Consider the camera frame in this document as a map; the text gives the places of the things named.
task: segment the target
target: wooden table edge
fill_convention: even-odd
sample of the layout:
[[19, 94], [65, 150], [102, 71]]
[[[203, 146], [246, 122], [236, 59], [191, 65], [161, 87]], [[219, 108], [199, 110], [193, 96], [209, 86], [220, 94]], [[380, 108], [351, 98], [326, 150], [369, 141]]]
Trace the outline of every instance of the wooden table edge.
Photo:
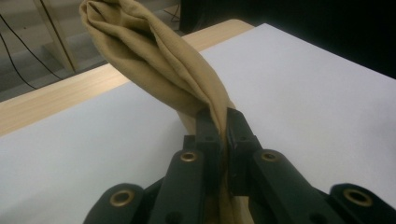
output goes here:
[[[183, 36], [201, 51], [240, 35], [253, 26], [229, 20]], [[68, 107], [77, 105], [130, 80], [110, 64], [0, 103], [0, 136], [35, 123]]]

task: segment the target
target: white table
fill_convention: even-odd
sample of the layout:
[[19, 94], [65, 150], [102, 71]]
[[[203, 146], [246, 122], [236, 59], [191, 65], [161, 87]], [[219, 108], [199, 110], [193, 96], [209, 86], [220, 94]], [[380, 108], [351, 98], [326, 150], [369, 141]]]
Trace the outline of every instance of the white table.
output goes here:
[[[396, 81], [263, 25], [202, 51], [263, 147], [318, 189], [396, 206]], [[0, 223], [81, 223], [108, 188], [148, 186], [182, 146], [174, 111], [132, 83], [0, 138]]]

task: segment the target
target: cable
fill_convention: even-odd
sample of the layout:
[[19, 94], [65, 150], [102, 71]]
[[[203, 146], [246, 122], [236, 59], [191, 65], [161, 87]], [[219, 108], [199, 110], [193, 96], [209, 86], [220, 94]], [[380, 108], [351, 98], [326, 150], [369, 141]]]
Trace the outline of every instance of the cable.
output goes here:
[[178, 13], [179, 8], [180, 8], [180, 4], [177, 5], [177, 9], [176, 9], [175, 14], [173, 15], [173, 17], [172, 17], [172, 19], [171, 19], [171, 22], [178, 22], [178, 21], [180, 21], [180, 18], [176, 16], [176, 14]]
[[23, 42], [23, 40], [14, 32], [14, 30], [12, 30], [12, 28], [8, 25], [8, 23], [6, 22], [6, 20], [3, 18], [3, 16], [0, 14], [0, 18], [1, 20], [4, 22], [4, 24], [6, 25], [6, 27], [12, 32], [12, 34], [14, 34], [20, 41], [21, 43], [26, 47], [26, 49], [51, 73], [53, 74], [55, 77], [59, 78], [60, 80], [63, 80], [63, 78], [57, 76], [55, 73], [53, 73], [40, 59], [37, 58], [37, 56], [35, 56], [35, 54], [29, 49], [29, 47], [26, 46], [26, 44]]
[[11, 54], [9, 53], [6, 40], [4, 40], [3, 36], [1, 35], [1, 33], [0, 33], [0, 38], [1, 38], [1, 40], [3, 41], [4, 47], [6, 47], [6, 52], [7, 52], [7, 54], [8, 54], [8, 58], [9, 58], [9, 60], [11, 61], [12, 66], [14, 67], [14, 69], [15, 69], [15, 71], [17, 72], [18, 76], [22, 79], [22, 81], [23, 81], [24, 83], [26, 83], [26, 85], [28, 85], [28, 86], [30, 86], [31, 88], [37, 90], [36, 87], [30, 85], [29, 82], [27, 82], [27, 80], [25, 80], [25, 79], [21, 76], [20, 72], [18, 71], [17, 67], [15, 66], [14, 61], [12, 60]]
[[177, 16], [177, 12], [178, 12], [179, 8], [180, 8], [180, 4], [177, 5], [177, 9], [176, 9], [175, 13], [173, 13], [173, 14], [170, 13], [169, 11], [167, 11], [167, 10], [164, 10], [164, 12], [166, 12], [166, 13], [168, 13], [169, 15], [172, 16], [171, 22], [178, 22], [178, 21], [180, 21], [180, 18]]

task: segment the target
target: fabric fold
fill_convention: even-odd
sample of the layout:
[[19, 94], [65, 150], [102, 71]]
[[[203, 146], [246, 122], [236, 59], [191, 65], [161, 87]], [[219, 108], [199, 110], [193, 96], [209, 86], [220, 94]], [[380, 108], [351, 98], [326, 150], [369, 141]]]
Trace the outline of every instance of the fabric fold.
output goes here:
[[[208, 107], [225, 142], [227, 107], [233, 104], [200, 53], [134, 0], [84, 0], [80, 15], [109, 63], [174, 108], [190, 133], [195, 115]], [[208, 206], [216, 212], [209, 213], [206, 223], [243, 223], [240, 203], [228, 194], [225, 179], [219, 198]]]

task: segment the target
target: dark floor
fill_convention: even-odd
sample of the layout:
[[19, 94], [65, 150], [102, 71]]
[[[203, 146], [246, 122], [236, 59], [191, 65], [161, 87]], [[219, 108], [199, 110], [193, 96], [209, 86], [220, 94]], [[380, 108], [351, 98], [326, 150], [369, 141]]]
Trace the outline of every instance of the dark floor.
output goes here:
[[[172, 13], [165, 10], [155, 11], [154, 14], [175, 30], [177, 34], [183, 35], [178, 30], [178, 17], [174, 17]], [[15, 38], [15, 36], [7, 35], [4, 38], [8, 41], [9, 38]], [[18, 75], [6, 54], [0, 56], [0, 102], [33, 91], [34, 89], [42, 88], [64, 78], [75, 76], [106, 63], [97, 52], [87, 33], [70, 36], [67, 38], [67, 42], [78, 62], [79, 69], [76, 73], [64, 69], [44, 47], [31, 49], [31, 51], [50, 71], [28, 50], [11, 55], [15, 67], [21, 76]], [[0, 48], [3, 48], [4, 46], [1, 45], [3, 45], [2, 42], [0, 42]]]

